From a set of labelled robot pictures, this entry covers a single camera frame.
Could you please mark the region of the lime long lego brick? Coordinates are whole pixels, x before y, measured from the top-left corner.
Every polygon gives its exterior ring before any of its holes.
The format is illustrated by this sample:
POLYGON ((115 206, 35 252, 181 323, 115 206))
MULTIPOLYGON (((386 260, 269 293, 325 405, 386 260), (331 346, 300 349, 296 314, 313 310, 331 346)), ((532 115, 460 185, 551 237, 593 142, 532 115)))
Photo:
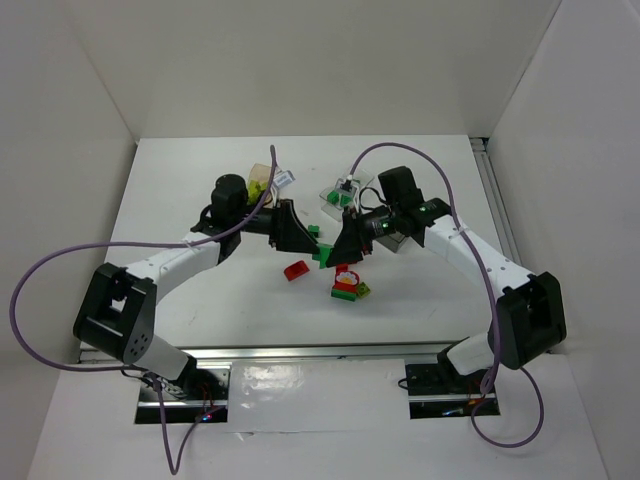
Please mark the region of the lime long lego brick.
POLYGON ((257 180, 250 180, 247 191, 248 191, 248 204, 255 205, 259 202, 260 198, 264 194, 267 189, 266 182, 259 182, 257 180))

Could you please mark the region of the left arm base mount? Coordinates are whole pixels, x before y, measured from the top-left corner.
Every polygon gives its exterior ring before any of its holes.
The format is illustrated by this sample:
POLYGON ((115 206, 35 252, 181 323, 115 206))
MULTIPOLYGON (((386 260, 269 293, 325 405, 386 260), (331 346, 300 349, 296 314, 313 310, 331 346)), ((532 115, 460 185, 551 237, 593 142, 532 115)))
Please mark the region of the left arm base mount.
MULTIPOLYGON (((193 385, 186 389, 162 377, 157 377, 164 402, 165 422, 189 424, 199 420, 203 424, 228 422, 230 368, 201 369, 193 385)), ((160 401, 154 381, 146 376, 139 389, 134 423, 159 425, 160 401)))

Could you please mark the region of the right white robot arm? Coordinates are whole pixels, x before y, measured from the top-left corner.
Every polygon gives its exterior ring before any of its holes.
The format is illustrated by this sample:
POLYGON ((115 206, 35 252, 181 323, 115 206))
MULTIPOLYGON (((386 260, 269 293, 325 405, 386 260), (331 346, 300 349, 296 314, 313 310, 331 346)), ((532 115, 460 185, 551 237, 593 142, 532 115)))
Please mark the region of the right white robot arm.
POLYGON ((534 274, 491 247, 458 218, 452 202, 425 199, 409 168, 390 169, 378 180, 380 206, 343 206, 342 230, 326 263, 359 262, 372 252, 374 241, 401 234, 484 287, 490 327, 440 352, 443 376, 466 377, 495 365, 517 370, 566 339, 561 286, 555 276, 534 274))

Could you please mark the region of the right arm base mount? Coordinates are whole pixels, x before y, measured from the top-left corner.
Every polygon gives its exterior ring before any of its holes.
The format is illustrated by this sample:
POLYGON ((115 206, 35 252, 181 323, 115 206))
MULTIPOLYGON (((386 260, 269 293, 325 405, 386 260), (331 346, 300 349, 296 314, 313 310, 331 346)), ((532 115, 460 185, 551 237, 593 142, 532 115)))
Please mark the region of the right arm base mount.
POLYGON ((497 416, 500 408, 495 389, 484 395, 480 384, 487 370, 446 379, 436 364, 406 364, 397 386, 408 395, 412 420, 470 417, 481 406, 480 416, 497 416))

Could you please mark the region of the green lego brick carried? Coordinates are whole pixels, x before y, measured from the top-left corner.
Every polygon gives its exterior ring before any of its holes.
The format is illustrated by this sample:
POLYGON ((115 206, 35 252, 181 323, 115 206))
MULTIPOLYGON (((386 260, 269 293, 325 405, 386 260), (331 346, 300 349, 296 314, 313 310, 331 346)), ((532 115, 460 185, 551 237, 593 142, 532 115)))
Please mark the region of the green lego brick carried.
POLYGON ((338 190, 331 190, 326 197, 326 201, 336 208, 348 206, 352 202, 352 199, 353 197, 350 193, 344 193, 338 190))

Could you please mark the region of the green lego brick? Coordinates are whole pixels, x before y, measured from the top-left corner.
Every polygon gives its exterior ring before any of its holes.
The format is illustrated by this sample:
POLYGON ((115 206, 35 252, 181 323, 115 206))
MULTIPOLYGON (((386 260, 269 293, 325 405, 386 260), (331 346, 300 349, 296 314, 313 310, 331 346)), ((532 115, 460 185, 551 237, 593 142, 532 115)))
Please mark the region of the green lego brick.
POLYGON ((318 251, 312 255, 312 259, 319 263, 320 268, 326 267, 326 262, 331 255, 333 246, 325 243, 317 244, 318 251))

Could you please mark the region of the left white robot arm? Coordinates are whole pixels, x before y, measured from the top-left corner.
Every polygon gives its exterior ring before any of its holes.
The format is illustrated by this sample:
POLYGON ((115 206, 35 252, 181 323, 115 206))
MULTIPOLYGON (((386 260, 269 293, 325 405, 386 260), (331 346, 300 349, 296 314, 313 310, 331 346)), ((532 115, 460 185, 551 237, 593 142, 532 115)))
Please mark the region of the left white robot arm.
POLYGON ((317 241, 295 214, 291 200, 250 213, 244 179, 216 180, 211 201, 185 236, 185 247, 118 267, 105 263, 91 278, 73 334, 128 366, 154 373, 184 396, 199 398, 213 383, 196 359, 155 334, 157 304, 201 272, 220 265, 239 246, 242 232, 263 234, 278 251, 316 254, 317 241))

